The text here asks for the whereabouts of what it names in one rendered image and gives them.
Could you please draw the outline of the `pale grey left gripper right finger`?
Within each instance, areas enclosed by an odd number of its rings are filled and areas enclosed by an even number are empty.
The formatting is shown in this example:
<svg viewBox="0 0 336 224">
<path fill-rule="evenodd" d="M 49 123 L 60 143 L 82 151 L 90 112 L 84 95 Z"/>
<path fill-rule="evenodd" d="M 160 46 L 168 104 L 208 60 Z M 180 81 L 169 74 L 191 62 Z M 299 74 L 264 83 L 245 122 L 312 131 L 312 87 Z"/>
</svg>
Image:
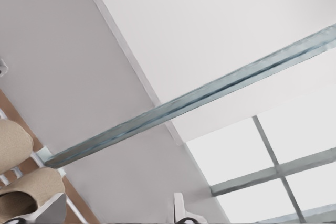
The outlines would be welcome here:
<svg viewBox="0 0 336 224">
<path fill-rule="evenodd" d="M 182 193 L 174 193 L 174 223 L 175 224 L 205 224 L 205 218 L 188 212 L 184 205 Z"/>
</svg>

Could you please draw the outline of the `tan fabric shoe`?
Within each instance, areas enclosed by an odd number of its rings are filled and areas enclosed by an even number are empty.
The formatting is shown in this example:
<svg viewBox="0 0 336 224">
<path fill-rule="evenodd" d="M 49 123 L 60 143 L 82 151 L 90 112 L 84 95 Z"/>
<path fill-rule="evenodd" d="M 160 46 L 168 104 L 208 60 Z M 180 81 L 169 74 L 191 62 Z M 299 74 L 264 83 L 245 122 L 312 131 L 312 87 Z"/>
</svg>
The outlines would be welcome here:
<svg viewBox="0 0 336 224">
<path fill-rule="evenodd" d="M 33 146 L 32 137 L 19 124 L 0 119 L 0 175 L 28 159 Z"/>
<path fill-rule="evenodd" d="M 52 168 L 39 168 L 0 189 L 0 223 L 42 207 L 57 193 L 64 193 L 60 173 Z"/>
</svg>

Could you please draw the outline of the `grey window frame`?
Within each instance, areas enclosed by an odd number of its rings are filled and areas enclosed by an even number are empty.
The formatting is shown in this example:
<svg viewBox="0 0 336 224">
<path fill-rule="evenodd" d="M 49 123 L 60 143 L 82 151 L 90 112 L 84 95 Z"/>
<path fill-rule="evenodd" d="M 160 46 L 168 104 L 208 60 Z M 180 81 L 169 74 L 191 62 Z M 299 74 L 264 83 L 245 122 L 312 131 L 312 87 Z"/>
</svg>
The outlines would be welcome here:
<svg viewBox="0 0 336 224">
<path fill-rule="evenodd" d="M 281 164 L 276 158 L 274 150 L 271 147 L 271 144 L 266 136 L 266 133 L 261 125 L 258 116 L 254 115 L 252 117 L 252 120 L 271 158 L 273 166 L 212 185 L 210 187 L 212 196 L 221 196 L 244 188 L 260 185 L 262 183 L 279 179 L 281 180 L 282 185 L 284 186 L 285 191 L 289 196 L 291 204 L 295 209 L 295 213 L 271 218 L 268 220 L 258 221 L 258 224 L 265 224 L 270 222 L 278 224 L 293 223 L 296 220 L 298 220 L 300 223 L 317 221 L 319 223 L 336 224 L 336 203 L 303 211 L 300 209 L 286 179 L 286 177 L 289 175 L 298 174 L 300 172 L 305 172 L 313 168 L 336 162 L 336 147 Z"/>
</svg>

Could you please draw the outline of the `pale post foot bracket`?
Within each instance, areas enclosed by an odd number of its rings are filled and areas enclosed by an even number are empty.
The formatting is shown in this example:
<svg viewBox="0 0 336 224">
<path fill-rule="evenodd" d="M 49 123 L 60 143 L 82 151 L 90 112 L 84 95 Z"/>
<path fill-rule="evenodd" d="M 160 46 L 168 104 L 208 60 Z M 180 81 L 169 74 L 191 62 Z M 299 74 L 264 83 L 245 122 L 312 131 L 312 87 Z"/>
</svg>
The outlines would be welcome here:
<svg viewBox="0 0 336 224">
<path fill-rule="evenodd" d="M 53 156 L 51 151 L 49 150 L 48 147 L 44 146 L 40 150 L 36 152 L 36 155 L 39 157 L 39 159 L 42 161 L 43 165 Z M 63 168 L 56 168 L 56 170 L 59 172 L 61 177 L 66 176 L 66 172 L 64 171 Z"/>
</svg>

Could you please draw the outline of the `white metal shoe rack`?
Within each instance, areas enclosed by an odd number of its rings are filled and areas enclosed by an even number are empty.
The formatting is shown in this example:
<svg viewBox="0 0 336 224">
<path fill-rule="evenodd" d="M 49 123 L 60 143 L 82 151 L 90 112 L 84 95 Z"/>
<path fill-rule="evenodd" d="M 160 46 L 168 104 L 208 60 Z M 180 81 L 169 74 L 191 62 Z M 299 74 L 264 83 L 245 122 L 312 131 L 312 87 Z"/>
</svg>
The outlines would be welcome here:
<svg viewBox="0 0 336 224">
<path fill-rule="evenodd" d="M 43 166 L 43 162 L 38 156 L 38 153 L 33 151 L 29 159 L 12 168 L 10 171 L 0 174 L 0 189 L 6 187 L 12 181 L 19 179 L 23 174 L 28 174 L 31 171 L 36 170 L 38 167 L 40 168 Z M 82 198 L 66 178 L 65 171 L 60 168 L 58 169 L 58 172 L 62 176 L 67 195 L 67 213 L 65 224 L 88 224 L 89 222 L 85 218 L 85 202 L 82 201 Z"/>
</svg>

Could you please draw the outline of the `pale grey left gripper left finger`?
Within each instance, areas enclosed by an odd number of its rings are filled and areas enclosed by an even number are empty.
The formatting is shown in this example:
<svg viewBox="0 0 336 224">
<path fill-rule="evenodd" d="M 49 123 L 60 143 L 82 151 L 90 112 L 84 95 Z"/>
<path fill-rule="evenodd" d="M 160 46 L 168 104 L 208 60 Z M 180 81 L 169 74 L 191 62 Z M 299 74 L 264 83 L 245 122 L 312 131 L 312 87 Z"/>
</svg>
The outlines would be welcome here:
<svg viewBox="0 0 336 224">
<path fill-rule="evenodd" d="M 25 217 L 27 224 L 62 224 L 66 217 L 65 193 L 56 193 L 35 212 Z"/>
</svg>

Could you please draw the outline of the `silver frame post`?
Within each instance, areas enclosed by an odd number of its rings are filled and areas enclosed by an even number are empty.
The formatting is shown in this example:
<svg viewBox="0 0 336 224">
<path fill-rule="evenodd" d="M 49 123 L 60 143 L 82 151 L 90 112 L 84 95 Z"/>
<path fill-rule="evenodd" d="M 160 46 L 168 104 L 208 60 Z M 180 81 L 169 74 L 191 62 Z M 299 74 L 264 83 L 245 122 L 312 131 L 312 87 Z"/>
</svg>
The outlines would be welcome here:
<svg viewBox="0 0 336 224">
<path fill-rule="evenodd" d="M 44 162 L 62 168 L 336 47 L 336 24 L 93 136 Z"/>
</svg>

